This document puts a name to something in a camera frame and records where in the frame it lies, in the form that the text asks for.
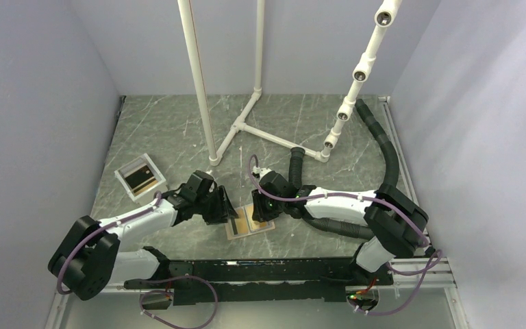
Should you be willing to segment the tan leather card holder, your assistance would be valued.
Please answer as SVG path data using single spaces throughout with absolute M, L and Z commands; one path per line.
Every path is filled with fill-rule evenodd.
M 235 240 L 275 229 L 274 221 L 258 222 L 253 219 L 254 205 L 248 204 L 235 208 L 237 218 L 225 224 L 228 240 Z

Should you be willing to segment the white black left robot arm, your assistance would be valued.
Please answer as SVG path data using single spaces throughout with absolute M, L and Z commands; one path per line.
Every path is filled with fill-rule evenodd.
M 154 247 L 125 251 L 133 243 L 199 215 L 206 224 L 224 224 L 238 218 L 225 187 L 196 170 L 174 190 L 157 191 L 151 201 L 115 217 L 80 217 L 53 253 L 47 269 L 56 278 L 59 294 L 81 300 L 98 295 L 107 285 L 128 281 L 164 286 L 171 262 Z

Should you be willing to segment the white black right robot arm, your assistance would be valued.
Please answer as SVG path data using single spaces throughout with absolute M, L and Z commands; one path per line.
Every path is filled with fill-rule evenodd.
M 249 177 L 255 186 L 255 220 L 285 214 L 325 232 L 362 239 L 350 266 L 358 284 L 369 283 L 391 260 L 411 258 L 417 249 L 429 246 L 424 233 L 427 214 L 395 187 L 332 191 L 257 167 Z

